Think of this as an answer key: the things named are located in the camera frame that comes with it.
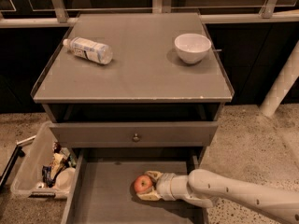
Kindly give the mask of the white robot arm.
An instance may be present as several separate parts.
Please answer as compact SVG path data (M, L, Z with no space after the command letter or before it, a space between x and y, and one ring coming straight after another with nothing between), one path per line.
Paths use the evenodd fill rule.
M211 207L227 199L280 224L298 224L298 106L281 102L298 79L292 52L262 104L227 106L203 163L189 175L149 171L142 198Z

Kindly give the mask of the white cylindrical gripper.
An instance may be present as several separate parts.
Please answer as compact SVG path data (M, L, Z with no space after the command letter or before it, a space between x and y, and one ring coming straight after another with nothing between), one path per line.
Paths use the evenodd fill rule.
M151 187L144 192L137 193L137 197L143 201L175 201L176 198L171 191L172 179L176 176L174 173L162 173L159 171L146 171L153 183L156 183L156 189Z

